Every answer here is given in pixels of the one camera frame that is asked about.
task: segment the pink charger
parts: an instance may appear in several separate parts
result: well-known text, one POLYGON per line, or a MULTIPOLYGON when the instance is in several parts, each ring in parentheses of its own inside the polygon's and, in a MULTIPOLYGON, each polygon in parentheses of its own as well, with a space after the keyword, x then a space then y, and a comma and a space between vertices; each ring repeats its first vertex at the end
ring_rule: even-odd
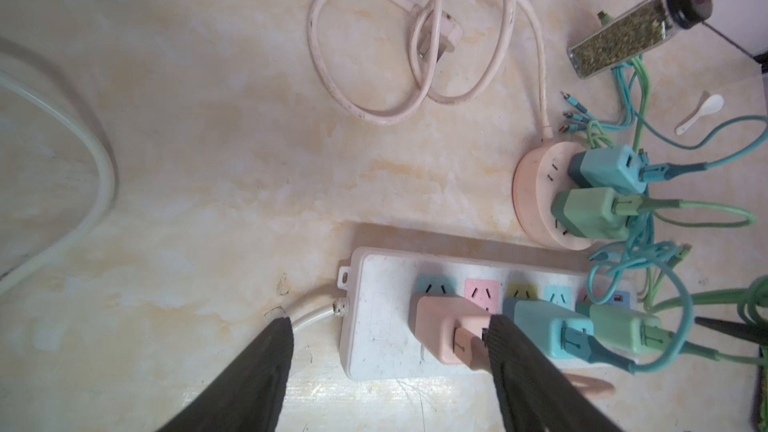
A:
POLYGON ((491 314, 464 297, 417 294, 411 300, 408 319, 416 339, 440 363, 457 365, 466 364, 469 353, 469 350, 461 350, 464 347, 461 343, 455 350, 457 329, 481 338, 483 329, 491 322, 491 314))

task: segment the glass jar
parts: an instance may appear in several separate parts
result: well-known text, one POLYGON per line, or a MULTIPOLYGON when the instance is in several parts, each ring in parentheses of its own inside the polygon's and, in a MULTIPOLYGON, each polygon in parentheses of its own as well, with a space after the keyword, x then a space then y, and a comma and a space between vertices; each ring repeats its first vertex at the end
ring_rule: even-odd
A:
POLYGON ((671 39, 712 15, 712 0, 644 0, 568 49, 587 79, 671 39))

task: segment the black lid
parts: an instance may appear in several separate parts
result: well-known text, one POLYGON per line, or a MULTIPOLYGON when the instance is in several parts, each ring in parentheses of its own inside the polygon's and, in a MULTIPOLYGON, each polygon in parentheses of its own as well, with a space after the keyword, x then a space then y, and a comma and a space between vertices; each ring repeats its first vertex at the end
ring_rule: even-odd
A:
POLYGON ((712 15, 712 0, 667 0, 667 9, 677 25, 689 29, 712 15))

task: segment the green charger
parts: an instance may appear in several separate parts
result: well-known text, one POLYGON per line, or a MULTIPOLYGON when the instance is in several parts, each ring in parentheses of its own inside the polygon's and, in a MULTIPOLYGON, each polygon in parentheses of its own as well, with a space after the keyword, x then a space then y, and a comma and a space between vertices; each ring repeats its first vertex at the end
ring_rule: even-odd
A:
POLYGON ((610 345, 632 354, 652 354, 657 348, 647 345, 646 330, 661 329, 661 320, 626 307, 609 304, 576 304, 576 312, 586 315, 594 325, 594 336, 602 344, 610 345))
POLYGON ((557 194, 552 215, 577 237, 627 240, 627 216, 614 212, 620 195, 611 187, 575 188, 557 194))

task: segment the power outlet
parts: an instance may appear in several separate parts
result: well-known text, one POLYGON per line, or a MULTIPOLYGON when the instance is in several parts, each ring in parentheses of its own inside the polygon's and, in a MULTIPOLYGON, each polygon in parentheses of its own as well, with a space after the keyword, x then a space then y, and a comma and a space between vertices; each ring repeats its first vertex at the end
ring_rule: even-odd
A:
POLYGON ((484 278, 468 278, 464 282, 464 297, 475 302, 486 311, 497 314, 501 299, 502 284, 484 278))
POLYGON ((538 298, 538 287, 535 284, 510 284, 507 286, 507 297, 538 298))
POLYGON ((547 285, 544 288, 543 300, 561 307, 574 308, 573 289, 564 285, 547 285))
POLYGON ((457 285, 458 283, 453 277, 422 274, 416 278, 414 294, 457 295, 457 285))
MULTIPOLYGON (((607 290, 608 288, 605 285, 600 286, 595 284, 592 287, 592 292, 594 292, 594 296, 597 298, 600 298, 603 295, 605 295, 605 291, 607 290)), ((586 287, 582 287, 578 290, 578 293, 576 294, 576 302, 589 302, 589 303, 592 302, 591 300, 589 300, 589 294, 587 293, 586 287)))

